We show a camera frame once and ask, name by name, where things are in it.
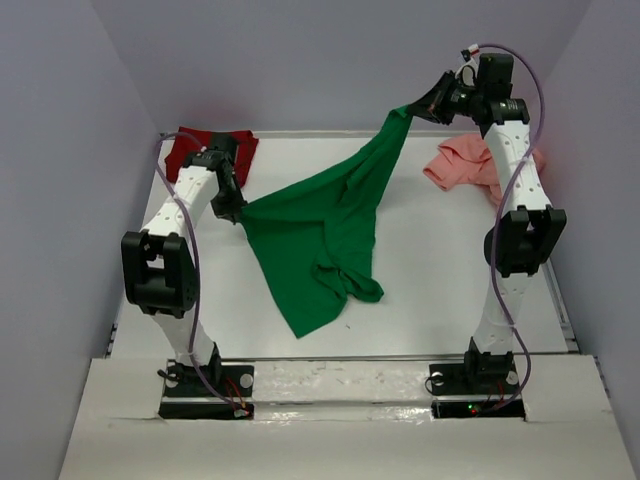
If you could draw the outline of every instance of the cable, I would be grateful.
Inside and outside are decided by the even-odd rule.
[[[242,394],[240,393],[238,386],[229,377],[227,377],[227,383],[235,390],[236,395],[238,395],[238,398],[240,399],[240,405],[242,405],[242,408],[246,410],[247,404],[245,403],[244,398],[242,398]]]
[[[498,251],[498,230],[500,228],[500,220],[502,219],[502,214],[504,212],[504,208],[505,208],[505,205],[507,203],[507,199],[509,198],[509,195],[511,195],[511,192],[513,191],[513,188],[515,186],[516,179],[518,178],[518,176],[520,175],[520,172],[522,171],[522,169],[526,165],[527,158],[529,157],[529,155],[531,155],[531,153],[533,153],[533,149],[535,148],[535,146],[537,145],[538,141],[540,140],[540,135],[542,134],[542,128],[544,127],[545,103],[544,103],[544,94],[542,93],[542,86],[540,85],[540,80],[538,79],[538,76],[533,71],[533,68],[531,67],[531,65],[529,65],[529,62],[527,62],[524,59],[524,57],[522,57],[522,55],[520,55],[518,52],[516,52],[515,50],[512,50],[509,47],[506,47],[504,45],[500,45],[500,44],[497,44],[497,43],[483,43],[483,44],[479,45],[479,48],[481,48],[481,49],[483,49],[483,48],[495,48],[495,49],[498,49],[498,50],[504,50],[505,52],[510,53],[511,55],[516,57],[518,60],[520,60],[522,62],[522,64],[525,66],[525,68],[529,71],[529,74],[531,75],[531,78],[533,79],[533,83],[535,83],[535,85],[536,85],[536,89],[538,90],[538,99],[540,101],[540,119],[538,121],[538,129],[536,130],[536,133],[534,134],[533,139],[529,143],[529,148],[525,152],[522,160],[520,160],[520,163],[518,163],[518,166],[516,167],[516,170],[513,172],[513,175],[509,179],[509,183],[507,184],[507,187],[504,189],[504,192],[502,192],[502,201],[500,202],[500,205],[498,206],[498,212],[496,213],[496,221],[495,221],[495,225],[493,227],[493,235],[492,235],[492,238],[491,238],[491,284],[493,285],[493,291],[496,294],[496,298],[498,299],[498,303],[500,303],[500,307],[502,308],[502,311],[504,312],[504,316],[506,317],[507,322],[509,323],[509,326],[511,327],[511,330],[513,331],[513,335],[516,337],[516,340],[518,341],[518,343],[520,344],[520,347],[522,348],[522,353],[524,354],[524,357],[525,357],[525,360],[526,360],[526,363],[527,363],[527,367],[526,367],[526,371],[525,371],[525,374],[524,374],[524,378],[522,379],[522,382],[520,382],[520,385],[518,386],[516,391],[505,402],[500,403],[500,404],[496,404],[491,408],[492,411],[497,411],[497,410],[499,410],[501,408],[504,408],[507,405],[509,405],[511,402],[513,402],[518,397],[518,395],[520,395],[522,393],[522,390],[524,390],[524,387],[529,382],[529,377],[531,376],[531,354],[529,353],[529,350],[527,349],[527,346],[525,345],[524,341],[522,340],[522,337],[520,336],[520,332],[518,332],[518,329],[516,328],[516,323],[515,323],[513,317],[511,316],[511,312],[509,312],[509,308],[504,303],[504,300],[502,299],[502,296],[500,295],[500,289],[498,288],[496,256],[497,256],[497,251]]]
[[[502,403],[504,400],[504,388],[502,388],[502,382],[500,380],[498,380],[498,390],[500,390],[500,400],[498,400],[498,403]]]
[[[476,84],[476,71],[468,63],[465,63],[462,67],[460,67],[460,70],[458,70],[458,73],[456,73],[456,78],[458,78],[464,85],[467,85],[465,83],[465,81],[464,81],[464,69],[465,68],[468,68],[469,70],[471,70],[471,78],[473,79],[473,85],[475,85]]]
[[[160,147],[162,146],[162,142],[170,138],[176,138],[176,137],[189,138],[191,139],[192,142],[198,145],[198,148],[200,149],[204,148],[200,140],[198,140],[196,137],[194,137],[190,133],[172,132],[172,133],[167,133],[162,135],[160,140],[158,140],[158,142],[156,143],[156,147],[158,147],[158,156],[160,154]],[[195,311],[193,314],[193,325],[191,327],[191,335],[189,336],[189,347],[188,347],[189,360],[191,360],[191,365],[193,365],[193,369],[196,371],[196,374],[200,378],[200,381],[202,382],[204,387],[209,391],[209,393],[211,393],[214,397],[219,398],[223,402],[233,406],[233,400],[230,400],[226,398],[224,395],[218,393],[216,389],[211,386],[211,384],[207,380],[207,377],[205,377],[204,374],[202,373],[200,364],[198,363],[198,360],[193,354],[193,346],[195,345],[195,342],[196,342],[196,330],[198,327],[198,322],[200,321],[200,254],[198,252],[198,244],[196,242],[196,232],[195,232],[195,228],[193,227],[193,222],[191,221],[191,215],[189,215],[189,210],[187,209],[182,199],[180,199],[180,197],[176,194],[176,191],[173,189],[171,182],[169,182],[169,180],[167,179],[167,176],[164,174],[164,172],[160,168],[160,165],[157,162],[156,162],[155,168],[156,168],[156,173],[160,177],[160,180],[162,180],[162,183],[164,183],[164,186],[169,192],[169,195],[171,195],[171,198],[173,198],[173,201],[176,202],[176,205],[178,205],[178,208],[182,212],[182,215],[184,215],[184,220],[187,225],[187,231],[189,233],[189,240],[191,241],[191,249],[193,250],[193,263],[195,266],[196,281],[198,282],[198,297],[196,298],[196,304],[194,307]]]
[[[224,384],[224,389],[227,391],[227,397],[229,399],[232,399],[233,398],[233,393],[231,393],[231,389],[229,388],[229,384],[228,383]],[[233,410],[234,413],[237,410],[235,402],[231,402],[231,409]]]

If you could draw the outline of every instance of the red cloth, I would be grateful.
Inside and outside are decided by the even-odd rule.
[[[205,146],[209,145],[211,136],[215,133],[206,132],[204,130],[194,130],[193,128],[186,127],[180,127],[179,131],[190,133],[200,140],[200,142]],[[225,133],[229,133],[238,141],[238,154],[236,156],[234,170],[236,171],[238,183],[243,187],[247,182],[249,168],[251,167],[253,156],[256,153],[256,148],[258,148],[258,139],[253,136],[253,133],[250,130]],[[178,180],[178,170],[180,170],[187,154],[196,151],[198,151],[198,146],[193,140],[188,137],[176,137],[171,153],[167,155],[167,158],[164,160],[167,167],[167,178],[171,183],[175,183]]]

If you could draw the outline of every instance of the pink cloth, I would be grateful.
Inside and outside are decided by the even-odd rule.
[[[487,187],[489,198],[498,205],[502,191],[498,172],[489,147],[479,133],[467,133],[450,138],[438,145],[440,153],[424,168],[424,174],[444,191],[455,185],[470,183]],[[538,149],[533,150],[538,173],[545,167],[545,159]]]

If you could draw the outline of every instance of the white tabletop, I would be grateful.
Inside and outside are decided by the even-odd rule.
[[[443,137],[410,137],[378,208],[374,278],[378,304],[350,299],[331,324],[297,340],[277,309],[241,226],[205,212],[201,251],[201,321],[226,358],[351,357],[460,354],[482,312],[489,282],[483,239],[494,208],[475,186],[442,192],[422,174]],[[345,160],[366,138],[271,138],[258,146],[248,201]],[[165,142],[164,158],[170,151]],[[166,198],[155,179],[145,215]],[[526,292],[518,318],[532,352],[566,352],[545,276]],[[123,298],[112,356],[172,356],[160,328]]]

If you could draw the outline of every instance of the red wire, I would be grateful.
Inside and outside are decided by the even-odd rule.
[[[233,411],[235,412],[236,409],[236,402],[233,401],[233,395],[231,395],[231,390],[229,390],[229,385],[225,383],[224,388],[227,390],[227,397],[229,397],[229,400],[231,400],[231,408],[233,408]]]
[[[489,402],[489,400],[491,400],[491,395],[493,395],[493,390],[490,388],[489,389],[489,396],[487,397],[487,399],[482,402],[482,405],[480,405],[480,410],[482,410],[484,408],[484,406]]]
[[[233,380],[231,380],[230,378],[227,378],[227,382],[229,382],[229,385],[231,385],[233,387],[233,389],[236,391],[236,394],[238,395],[238,398],[240,399],[240,404],[242,405],[242,408],[244,408],[246,410],[247,404],[244,403],[244,398],[242,398],[242,395],[240,394],[240,389],[237,387],[237,385],[235,383],[233,383]]]
[[[500,390],[500,400],[498,401],[498,405],[500,405],[504,400],[504,388],[502,388],[502,382],[500,380],[498,380],[498,389]]]

